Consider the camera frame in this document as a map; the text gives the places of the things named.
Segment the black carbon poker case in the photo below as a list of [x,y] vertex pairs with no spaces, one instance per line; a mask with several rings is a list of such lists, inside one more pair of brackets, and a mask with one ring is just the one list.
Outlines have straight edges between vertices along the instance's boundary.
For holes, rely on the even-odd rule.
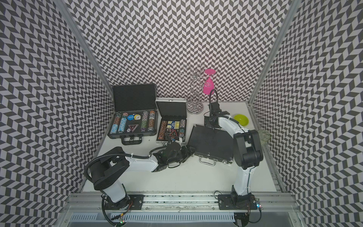
[[199,157],[233,163],[233,138],[226,131],[195,124],[188,145]]

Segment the small silver poker case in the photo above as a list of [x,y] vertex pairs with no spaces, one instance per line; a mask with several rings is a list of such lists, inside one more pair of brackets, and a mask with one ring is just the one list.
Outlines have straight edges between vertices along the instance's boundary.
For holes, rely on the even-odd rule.
[[186,140],[187,105],[185,98],[157,98],[157,109],[161,116],[157,134],[158,143]]

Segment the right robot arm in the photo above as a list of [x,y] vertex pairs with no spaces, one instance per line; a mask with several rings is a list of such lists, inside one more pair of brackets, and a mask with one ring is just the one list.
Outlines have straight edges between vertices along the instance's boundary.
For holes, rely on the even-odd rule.
[[233,158],[239,169],[230,194],[231,204],[236,209],[243,206],[251,209],[252,174],[264,159],[259,133],[240,125],[227,111],[221,110],[218,102],[209,103],[208,121],[213,128],[226,131],[233,139]]

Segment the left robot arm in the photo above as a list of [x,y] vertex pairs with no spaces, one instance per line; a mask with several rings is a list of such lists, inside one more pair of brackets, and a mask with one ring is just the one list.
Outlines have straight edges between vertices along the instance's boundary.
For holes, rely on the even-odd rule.
[[110,209],[123,209],[131,205],[131,198],[119,178],[125,172],[142,171],[157,173],[171,164],[182,164],[194,155],[190,146],[172,142],[153,149],[148,156],[124,152],[115,147],[109,152],[90,161],[84,168],[86,179],[93,183],[94,189],[103,193],[104,202]]

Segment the large black poker case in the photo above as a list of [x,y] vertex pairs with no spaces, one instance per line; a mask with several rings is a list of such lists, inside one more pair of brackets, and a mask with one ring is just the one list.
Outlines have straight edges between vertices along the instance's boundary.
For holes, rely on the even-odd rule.
[[[156,84],[114,86],[112,91],[114,114],[108,130],[110,139],[120,139],[124,146],[139,145],[143,138],[157,134]],[[128,133],[131,124],[139,126]]]

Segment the lime green bowl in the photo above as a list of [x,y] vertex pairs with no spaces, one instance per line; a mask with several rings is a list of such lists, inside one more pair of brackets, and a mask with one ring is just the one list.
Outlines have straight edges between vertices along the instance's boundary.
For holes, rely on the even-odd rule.
[[243,127],[249,124],[249,118],[243,114],[236,114],[233,118]]

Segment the pink wine glass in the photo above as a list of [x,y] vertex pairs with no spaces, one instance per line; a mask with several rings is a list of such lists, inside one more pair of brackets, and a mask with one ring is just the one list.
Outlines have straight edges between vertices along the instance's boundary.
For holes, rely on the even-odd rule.
[[203,85],[203,93],[205,95],[209,95],[211,91],[214,89],[214,82],[212,80],[212,76],[216,73],[214,69],[206,69],[205,74],[207,75],[207,79]]

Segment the black red triangle plaque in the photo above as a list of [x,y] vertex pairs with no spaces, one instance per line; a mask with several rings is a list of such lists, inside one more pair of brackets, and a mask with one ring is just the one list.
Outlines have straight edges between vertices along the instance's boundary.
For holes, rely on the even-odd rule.
[[138,128],[139,124],[131,124],[131,125],[128,125],[128,128],[127,128],[127,132],[130,133],[130,132],[135,132],[135,130]]

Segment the green translucent cup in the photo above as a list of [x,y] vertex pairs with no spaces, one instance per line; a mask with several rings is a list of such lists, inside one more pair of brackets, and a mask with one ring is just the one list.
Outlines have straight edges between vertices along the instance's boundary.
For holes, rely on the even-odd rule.
[[258,134],[261,144],[267,144],[272,137],[272,135],[267,130],[258,130]]

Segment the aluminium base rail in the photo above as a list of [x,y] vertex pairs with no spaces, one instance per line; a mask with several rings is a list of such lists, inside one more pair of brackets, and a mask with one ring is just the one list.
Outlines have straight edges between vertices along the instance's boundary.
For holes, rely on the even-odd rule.
[[[235,211],[240,205],[231,205],[227,192],[193,193],[146,193],[130,192],[130,201],[125,207],[130,211],[144,212],[222,212]],[[254,192],[252,204],[259,203],[267,212],[299,212],[298,205],[291,193]],[[72,194],[64,212],[98,212],[102,206],[101,193],[88,192]]]

